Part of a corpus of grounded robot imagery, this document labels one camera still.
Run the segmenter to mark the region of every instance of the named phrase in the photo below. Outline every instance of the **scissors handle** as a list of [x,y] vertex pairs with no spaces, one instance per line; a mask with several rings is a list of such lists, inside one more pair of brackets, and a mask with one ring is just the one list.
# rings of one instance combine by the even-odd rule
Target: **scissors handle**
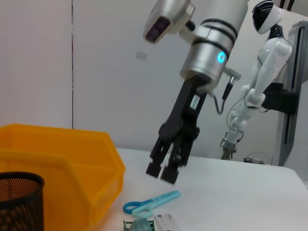
[[123,205],[123,211],[126,214],[131,214],[134,209],[139,208],[141,206],[144,206],[144,205],[151,203],[151,202],[153,202],[153,200],[151,200],[151,199],[147,200],[147,201],[143,201],[143,202],[139,202],[139,201],[128,202],[125,205]]
[[181,196],[181,193],[177,190],[163,194],[161,196],[152,198],[152,202],[139,206],[132,211],[132,216],[136,219],[141,218],[149,218],[153,214],[153,209],[174,200],[175,198],[178,198]]

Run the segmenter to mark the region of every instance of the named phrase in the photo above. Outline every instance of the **white table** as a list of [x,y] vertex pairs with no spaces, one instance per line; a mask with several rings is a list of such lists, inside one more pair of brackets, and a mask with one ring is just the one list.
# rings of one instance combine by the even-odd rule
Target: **white table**
[[149,152],[118,149],[124,189],[91,231],[122,231],[134,220],[122,207],[172,190],[181,197],[154,210],[170,213],[182,231],[307,231],[308,190],[287,168],[190,157],[176,185],[145,174]]

